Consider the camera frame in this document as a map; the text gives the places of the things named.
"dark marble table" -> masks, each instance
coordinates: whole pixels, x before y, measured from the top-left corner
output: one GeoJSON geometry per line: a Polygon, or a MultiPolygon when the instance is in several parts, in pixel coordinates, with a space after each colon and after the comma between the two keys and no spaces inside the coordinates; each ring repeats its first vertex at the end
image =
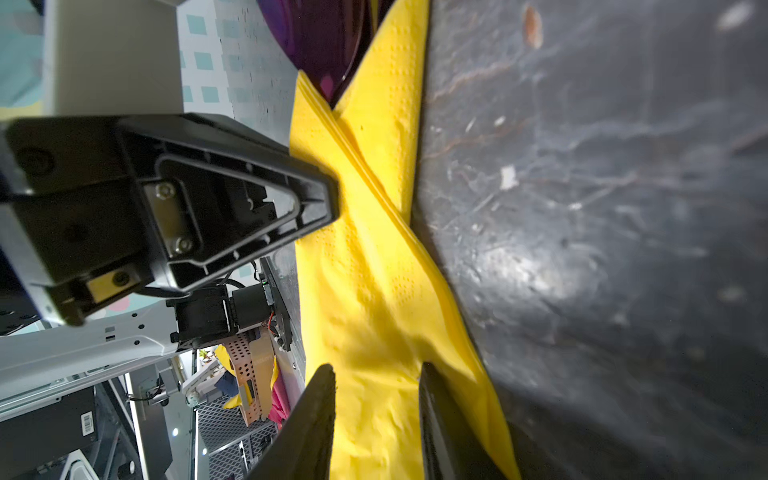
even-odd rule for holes
{"type": "MultiPolygon", "coordinates": [[[[526,478],[768,474],[766,20],[752,0],[432,3],[412,227],[526,478]]],[[[274,259],[299,327],[292,247],[274,259]]]]}

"folded yellow napkin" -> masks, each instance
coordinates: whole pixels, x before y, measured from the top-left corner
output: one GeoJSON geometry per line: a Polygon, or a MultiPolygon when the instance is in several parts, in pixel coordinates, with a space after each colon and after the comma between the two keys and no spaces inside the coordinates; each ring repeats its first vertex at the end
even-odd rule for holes
{"type": "Polygon", "coordinates": [[[296,242],[307,377],[336,371],[332,478],[423,478],[419,374],[433,362],[519,478],[505,417],[451,290],[409,228],[429,0],[398,0],[336,110],[304,73],[290,150],[339,181],[340,218],[296,242]]]}

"purple glass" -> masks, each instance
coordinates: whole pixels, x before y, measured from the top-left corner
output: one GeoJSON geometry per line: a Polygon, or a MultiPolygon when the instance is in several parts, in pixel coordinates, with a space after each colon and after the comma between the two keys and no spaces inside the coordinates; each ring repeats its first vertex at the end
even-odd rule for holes
{"type": "Polygon", "coordinates": [[[329,103],[351,77],[369,27],[367,0],[257,0],[272,35],[329,103]]]}

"magenta cloth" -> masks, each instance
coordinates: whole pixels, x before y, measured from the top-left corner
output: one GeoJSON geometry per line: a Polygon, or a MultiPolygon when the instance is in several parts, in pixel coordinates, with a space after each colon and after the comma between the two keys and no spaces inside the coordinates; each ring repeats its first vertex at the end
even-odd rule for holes
{"type": "Polygon", "coordinates": [[[267,416],[268,419],[275,422],[279,427],[283,426],[283,420],[290,415],[290,403],[288,403],[288,392],[286,392],[285,383],[283,383],[283,373],[277,373],[277,380],[272,386],[272,410],[267,416]]]}

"barcode label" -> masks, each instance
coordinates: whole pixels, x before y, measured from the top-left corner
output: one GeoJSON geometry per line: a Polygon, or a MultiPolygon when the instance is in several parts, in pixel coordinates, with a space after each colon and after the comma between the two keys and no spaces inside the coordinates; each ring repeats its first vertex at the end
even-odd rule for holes
{"type": "Polygon", "coordinates": [[[83,427],[83,436],[94,432],[94,413],[88,412],[80,415],[80,425],[83,427]]]}

